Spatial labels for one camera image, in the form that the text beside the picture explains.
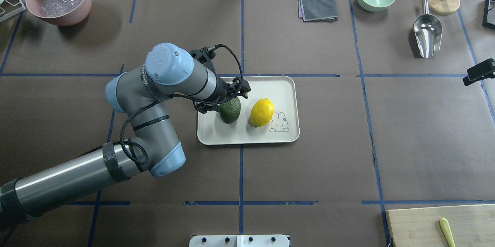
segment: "blue joint cap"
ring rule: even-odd
[[[177,85],[185,81],[194,69],[194,60],[186,50],[172,43],[153,47],[145,61],[146,73],[161,85]]]
[[[124,109],[120,107],[119,101],[117,100],[117,85],[120,77],[126,73],[127,72],[124,72],[118,77],[113,78],[113,80],[108,82],[105,87],[106,102],[108,102],[108,104],[110,104],[110,106],[112,106],[112,108],[118,113],[125,113]]]
[[[184,150],[182,150],[181,142],[179,142],[173,150],[170,150],[160,162],[150,169],[150,173],[154,177],[162,177],[182,167],[185,162],[186,156],[184,155]]]

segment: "lemon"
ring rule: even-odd
[[[265,126],[272,119],[273,103],[270,99],[259,100],[251,110],[251,123],[254,127]]]
[[[239,118],[241,114],[241,101],[234,98],[226,103],[220,104],[220,118],[226,124],[231,124]]]

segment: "rabbit illustration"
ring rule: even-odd
[[[288,132],[288,123],[284,113],[273,113],[270,132]]]

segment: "gray cloth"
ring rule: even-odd
[[[324,20],[333,22],[339,18],[335,0],[297,0],[299,18],[302,21]]]

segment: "wooden cutting board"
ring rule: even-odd
[[[439,220],[449,221],[456,247],[495,247],[495,204],[387,210],[395,247],[449,247]]]

